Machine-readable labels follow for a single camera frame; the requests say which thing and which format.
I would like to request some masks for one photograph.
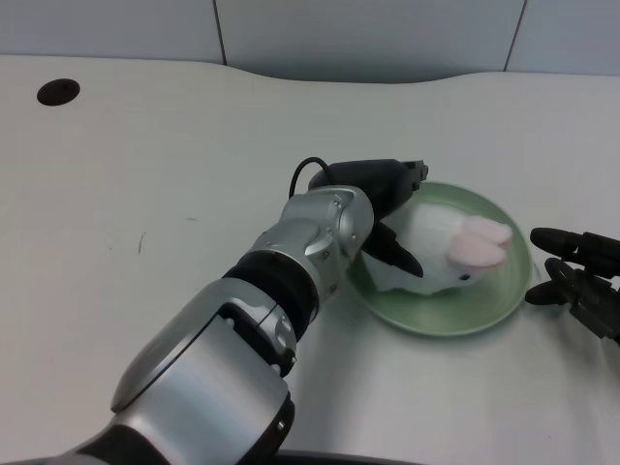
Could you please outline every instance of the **white table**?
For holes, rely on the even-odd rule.
[[[620,78],[307,83],[16,56],[0,71],[0,461],[106,424],[125,366],[277,220],[302,158],[424,159],[431,179],[489,196],[524,231],[620,236]],[[55,78],[81,93],[43,107],[37,90]],[[332,303],[290,377],[287,448],[432,465],[620,460],[620,348],[567,315],[524,308],[438,340]]]

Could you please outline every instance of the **green plate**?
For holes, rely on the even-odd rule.
[[[508,260],[473,286],[418,295],[404,291],[378,293],[358,258],[349,277],[377,316],[411,332],[457,336],[493,326],[518,308],[530,285],[532,257],[523,233],[504,210],[480,194],[440,182],[423,182],[409,202],[442,203],[509,225],[512,242],[506,247]]]

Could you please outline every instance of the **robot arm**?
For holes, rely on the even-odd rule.
[[[273,456],[293,423],[283,377],[297,341],[342,289],[376,223],[427,172],[423,162],[394,160],[332,166],[329,183],[338,185],[315,176],[313,189],[292,196],[279,222],[138,354],[104,431],[47,463],[225,465]],[[395,244],[387,255],[399,253]]]

